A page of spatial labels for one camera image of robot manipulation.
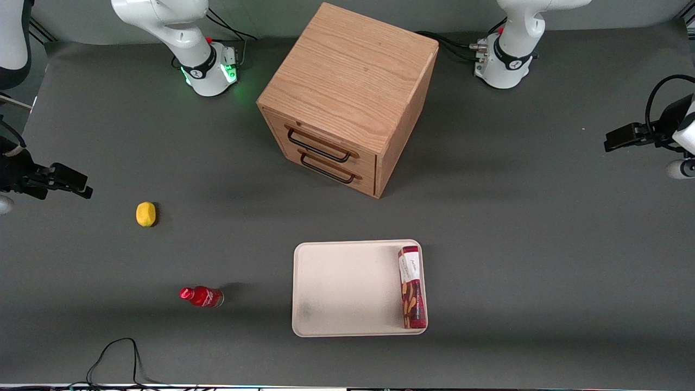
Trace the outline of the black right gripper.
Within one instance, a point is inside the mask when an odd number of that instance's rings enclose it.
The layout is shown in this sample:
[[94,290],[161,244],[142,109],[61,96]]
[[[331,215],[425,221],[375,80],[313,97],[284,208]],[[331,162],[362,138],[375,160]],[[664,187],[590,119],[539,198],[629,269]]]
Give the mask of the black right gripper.
[[49,191],[49,183],[64,188],[65,191],[84,199],[92,198],[93,188],[87,187],[87,176],[65,166],[53,163],[50,168],[38,165],[27,149],[19,153],[19,144],[7,138],[2,139],[1,191],[15,192],[44,200]]

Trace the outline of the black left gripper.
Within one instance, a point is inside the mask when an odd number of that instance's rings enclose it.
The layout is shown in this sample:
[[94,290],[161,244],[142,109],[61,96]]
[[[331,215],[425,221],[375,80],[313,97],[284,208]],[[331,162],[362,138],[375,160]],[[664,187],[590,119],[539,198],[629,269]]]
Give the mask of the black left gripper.
[[[692,96],[685,96],[668,104],[666,108],[663,109],[660,118],[657,119],[657,121],[651,121],[650,115],[654,97],[655,96],[649,96],[646,102],[645,112],[645,123],[654,146],[656,148],[666,148],[675,152],[685,152],[687,149],[683,148],[680,143],[673,139],[673,134],[687,116],[688,109],[692,104]],[[643,146],[646,144],[646,140],[645,134],[642,131],[642,124],[629,123],[608,132],[604,141],[606,153],[611,153],[621,148]]]

